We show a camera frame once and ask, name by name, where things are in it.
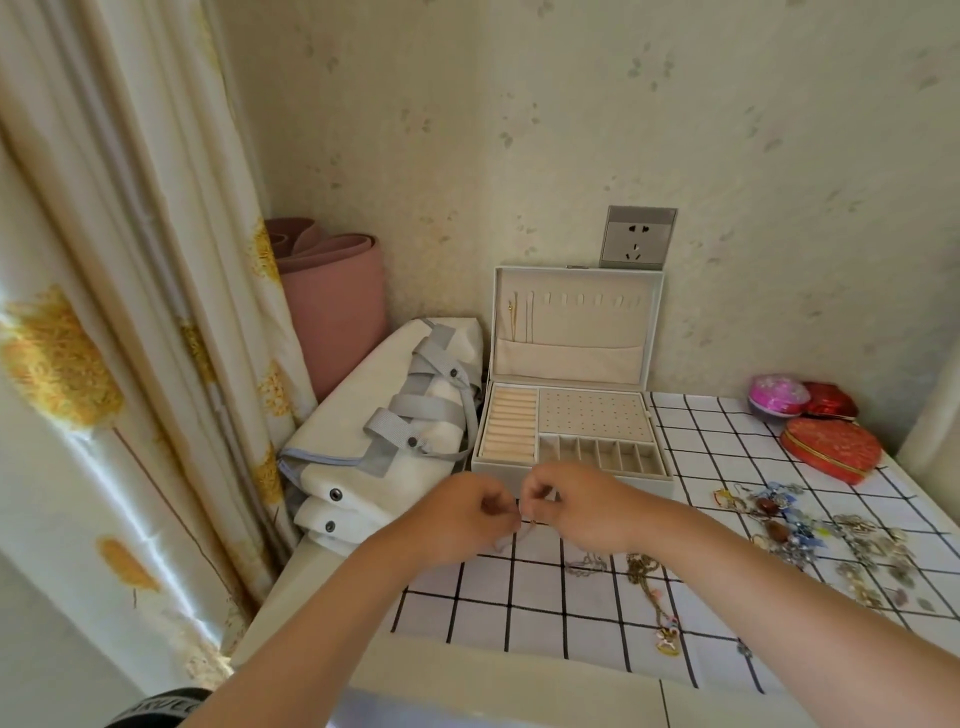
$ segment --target earring holder panel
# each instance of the earring holder panel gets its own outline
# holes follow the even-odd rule
[[[540,432],[653,443],[640,394],[584,389],[540,390]]]
[[[527,465],[537,462],[539,396],[536,387],[493,386],[480,457]]]

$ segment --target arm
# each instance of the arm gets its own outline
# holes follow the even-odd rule
[[[544,500],[551,490],[562,499]],[[550,463],[527,476],[520,512],[584,550],[642,552],[668,566],[820,725],[960,719],[960,660],[694,508],[579,463]]]
[[[371,536],[183,726],[326,725],[387,609],[422,570],[456,564],[519,528],[501,483],[447,478]]]

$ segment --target wrist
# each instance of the wrist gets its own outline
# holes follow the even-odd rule
[[[374,533],[365,544],[372,542],[400,573],[412,579],[431,566],[429,549],[420,534],[420,529],[403,516]]]
[[[691,516],[696,514],[685,503],[638,491],[636,499],[635,547],[658,561],[671,542],[686,538]]]

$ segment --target black sleeve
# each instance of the black sleeve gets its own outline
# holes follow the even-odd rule
[[[174,728],[210,696],[203,688],[180,688],[145,697],[114,718],[107,728]]]

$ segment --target table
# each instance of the table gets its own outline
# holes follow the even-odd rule
[[[960,654],[956,527],[891,458],[884,456],[877,472],[854,490],[790,457],[776,438],[778,429],[754,418],[743,402],[646,397],[668,467],[677,476],[675,498],[740,535],[759,532],[759,524],[720,509],[713,492],[772,481],[804,486],[800,507],[811,516],[853,513],[906,531],[919,567],[917,589],[898,606],[883,589],[898,585],[878,570],[874,578],[885,599],[879,611]],[[741,654],[735,635],[670,571],[658,575],[657,586],[681,620],[679,659],[653,649],[652,610],[626,580],[625,561],[608,556],[612,572],[564,576],[563,566],[582,557],[539,526],[509,555],[483,554],[422,575],[391,609],[351,684],[558,726],[665,725],[667,716],[673,728],[702,724],[708,716],[711,725],[723,724],[722,716],[730,725],[758,725],[774,716],[781,725],[812,724],[789,697],[759,696],[781,690],[776,676]],[[818,557],[807,572],[846,592],[834,570],[852,559],[846,545],[827,539]],[[234,661],[248,659],[340,562],[318,546],[301,544]],[[533,584],[541,586],[531,589]]]

